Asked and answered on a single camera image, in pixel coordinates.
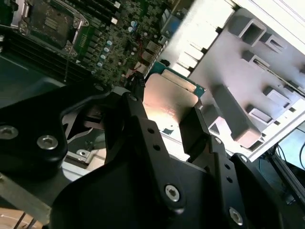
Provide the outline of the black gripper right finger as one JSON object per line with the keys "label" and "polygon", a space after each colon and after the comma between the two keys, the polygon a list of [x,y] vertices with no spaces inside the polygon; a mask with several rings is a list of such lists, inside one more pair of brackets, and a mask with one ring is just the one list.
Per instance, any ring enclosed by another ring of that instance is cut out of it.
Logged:
{"label": "black gripper right finger", "polygon": [[242,154],[227,156],[221,140],[211,135],[201,111],[193,107],[180,122],[188,161],[207,172],[215,203],[208,222],[220,229],[286,229],[287,212],[280,197]]}

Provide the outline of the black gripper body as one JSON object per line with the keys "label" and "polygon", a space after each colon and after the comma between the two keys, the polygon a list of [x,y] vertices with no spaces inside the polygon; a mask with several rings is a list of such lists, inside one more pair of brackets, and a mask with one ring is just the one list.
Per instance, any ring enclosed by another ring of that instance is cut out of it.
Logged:
{"label": "black gripper body", "polygon": [[186,194],[180,215],[166,213],[153,196],[143,166],[113,161],[70,183],[56,198],[52,229],[236,229],[223,209],[212,178],[189,163],[172,159]]}

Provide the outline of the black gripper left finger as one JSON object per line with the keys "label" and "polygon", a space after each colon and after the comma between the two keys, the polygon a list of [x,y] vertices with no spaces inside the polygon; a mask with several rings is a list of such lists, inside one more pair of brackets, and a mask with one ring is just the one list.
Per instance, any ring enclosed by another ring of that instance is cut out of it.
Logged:
{"label": "black gripper left finger", "polygon": [[100,83],[58,88],[0,111],[0,170],[43,180],[55,176],[68,141],[89,129],[89,113],[105,131],[106,164],[70,183],[53,210],[132,206],[159,212],[183,212],[186,197],[154,121],[143,107],[145,83],[133,80],[122,95]]}

